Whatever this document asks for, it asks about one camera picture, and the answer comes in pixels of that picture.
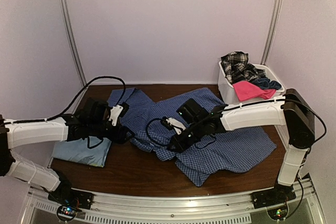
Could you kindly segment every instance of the wooden table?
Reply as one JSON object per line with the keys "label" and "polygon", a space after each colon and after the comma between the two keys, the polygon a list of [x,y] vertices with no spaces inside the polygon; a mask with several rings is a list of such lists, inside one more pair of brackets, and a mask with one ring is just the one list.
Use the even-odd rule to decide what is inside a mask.
{"label": "wooden table", "polygon": [[[208,87],[220,97],[217,85],[135,85],[154,102],[198,88]],[[113,89],[121,86],[90,86],[88,97],[107,100]],[[285,148],[274,126],[264,126],[277,148],[262,163],[242,174],[220,170],[210,175],[202,187],[196,187],[174,164],[160,161],[155,153],[141,151],[131,143],[113,144],[105,167],[92,167],[54,159],[51,167],[63,172],[74,188],[130,196],[200,196],[257,190],[274,185],[282,165]]]}

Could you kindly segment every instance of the red cloth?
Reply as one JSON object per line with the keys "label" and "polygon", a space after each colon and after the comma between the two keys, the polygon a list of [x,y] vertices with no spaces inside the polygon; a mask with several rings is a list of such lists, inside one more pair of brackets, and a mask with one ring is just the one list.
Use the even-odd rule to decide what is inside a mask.
{"label": "red cloth", "polygon": [[270,99],[275,94],[275,89],[261,89],[260,87],[248,82],[240,81],[233,84],[233,88],[236,91],[240,102],[252,99],[255,97],[261,97],[263,99]]}

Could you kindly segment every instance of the dark blue cloth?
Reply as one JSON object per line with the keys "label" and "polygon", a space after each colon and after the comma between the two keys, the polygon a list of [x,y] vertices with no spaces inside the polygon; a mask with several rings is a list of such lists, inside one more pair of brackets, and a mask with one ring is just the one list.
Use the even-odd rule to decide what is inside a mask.
{"label": "dark blue cloth", "polygon": [[259,78],[251,82],[252,84],[260,87],[261,89],[276,89],[282,88],[281,84],[277,81],[271,81],[268,78]]}
{"label": "dark blue cloth", "polygon": [[[111,93],[108,100],[110,105],[115,104],[120,94],[121,90],[115,90]],[[208,88],[194,90],[158,103],[154,103],[140,90],[127,89],[122,101],[128,103],[130,108],[121,118],[121,123],[135,133],[136,139],[131,142],[141,150],[155,151],[162,161],[176,157],[177,167],[196,186],[201,186],[210,174],[221,169],[235,173],[247,172],[262,162],[276,148],[276,145],[261,127],[250,127],[217,134],[215,143],[204,149],[197,149],[193,145],[183,153],[170,152],[165,147],[153,144],[145,133],[148,121],[167,116],[188,126],[176,110],[189,98],[193,98],[208,111],[216,105],[224,104]],[[156,141],[163,144],[167,144],[175,134],[175,131],[167,130],[159,121],[151,124],[149,132]],[[206,136],[196,145],[202,147],[213,140],[213,138]]]}

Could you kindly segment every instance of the white backdrop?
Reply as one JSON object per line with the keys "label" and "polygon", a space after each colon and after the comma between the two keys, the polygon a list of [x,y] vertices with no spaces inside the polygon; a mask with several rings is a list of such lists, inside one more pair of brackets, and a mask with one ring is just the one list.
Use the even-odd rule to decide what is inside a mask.
{"label": "white backdrop", "polygon": [[274,0],[68,0],[87,80],[215,83],[231,51],[259,63]]}
{"label": "white backdrop", "polygon": [[[0,114],[45,118],[63,110],[80,89],[59,0],[0,0]],[[52,143],[20,148],[46,164]],[[0,177],[0,223],[18,223],[28,185]]]}
{"label": "white backdrop", "polygon": [[[328,135],[312,148],[310,172],[327,223],[336,220],[336,0],[283,0],[269,65],[324,119]],[[316,135],[323,132],[316,120]]]}

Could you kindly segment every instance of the plaid shirt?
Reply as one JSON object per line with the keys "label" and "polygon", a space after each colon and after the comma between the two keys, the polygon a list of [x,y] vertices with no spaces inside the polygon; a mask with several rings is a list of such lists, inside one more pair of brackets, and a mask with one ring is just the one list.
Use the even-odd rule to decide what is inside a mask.
{"label": "plaid shirt", "polygon": [[248,54],[243,52],[231,52],[223,56],[222,67],[225,77],[231,84],[238,81],[252,82],[259,78],[266,78],[265,71],[248,63]]}

